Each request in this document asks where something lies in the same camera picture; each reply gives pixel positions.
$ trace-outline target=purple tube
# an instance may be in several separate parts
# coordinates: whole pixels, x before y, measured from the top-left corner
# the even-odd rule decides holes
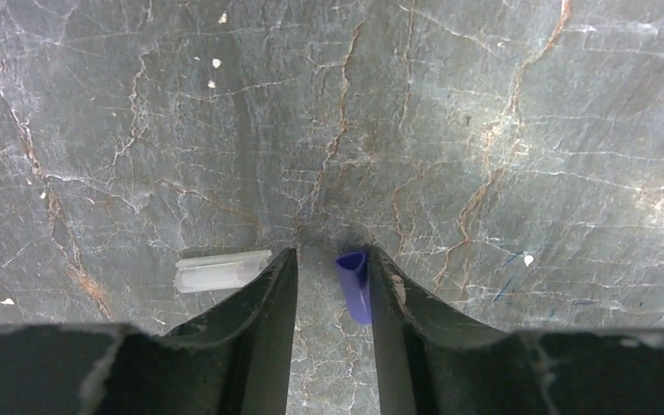
[[[370,285],[367,283],[367,254],[363,251],[346,253],[337,258],[336,264],[350,316],[360,324],[370,324],[373,318],[370,312]]]

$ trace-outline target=white plastic cap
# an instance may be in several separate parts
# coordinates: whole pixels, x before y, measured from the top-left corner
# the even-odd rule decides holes
[[[268,265],[271,251],[231,253],[182,259],[176,263],[175,286],[182,293],[240,288]]]

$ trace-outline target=gray stone surface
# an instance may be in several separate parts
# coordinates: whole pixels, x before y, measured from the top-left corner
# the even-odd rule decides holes
[[[289,413],[376,413],[359,242],[501,329],[664,326],[664,2],[0,1],[0,322],[163,332],[227,295],[179,258],[297,246]]]

